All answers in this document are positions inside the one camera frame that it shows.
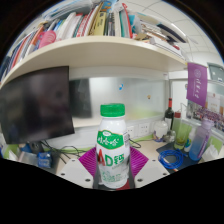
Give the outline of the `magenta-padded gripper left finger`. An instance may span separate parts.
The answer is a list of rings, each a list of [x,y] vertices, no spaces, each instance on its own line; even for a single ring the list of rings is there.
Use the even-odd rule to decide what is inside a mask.
[[[70,159],[58,176],[84,188],[98,188],[96,148],[85,152],[79,159]]]

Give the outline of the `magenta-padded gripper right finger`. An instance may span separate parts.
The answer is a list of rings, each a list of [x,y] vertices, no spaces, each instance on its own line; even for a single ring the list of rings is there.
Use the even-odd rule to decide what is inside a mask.
[[[144,187],[168,175],[169,172],[157,159],[148,159],[137,149],[130,148],[129,189]]]

